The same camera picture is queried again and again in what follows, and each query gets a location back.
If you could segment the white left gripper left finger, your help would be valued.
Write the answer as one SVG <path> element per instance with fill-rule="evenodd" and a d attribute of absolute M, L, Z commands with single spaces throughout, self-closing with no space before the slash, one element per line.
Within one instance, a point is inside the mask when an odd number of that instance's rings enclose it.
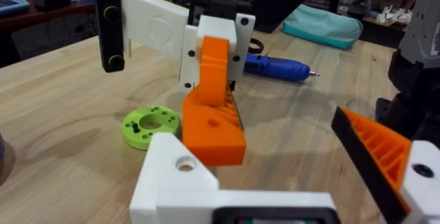
<path fill-rule="evenodd" d="M 211 223 L 217 178 L 171 133 L 156 133 L 129 205 L 132 223 Z"/>

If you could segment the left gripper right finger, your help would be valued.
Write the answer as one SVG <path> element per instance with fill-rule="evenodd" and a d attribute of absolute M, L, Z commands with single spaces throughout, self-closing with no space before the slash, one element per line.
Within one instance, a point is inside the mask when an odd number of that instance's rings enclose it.
<path fill-rule="evenodd" d="M 383 223 L 439 222 L 439 147 L 414 140 L 350 110 L 331 128 L 376 203 Z"/>

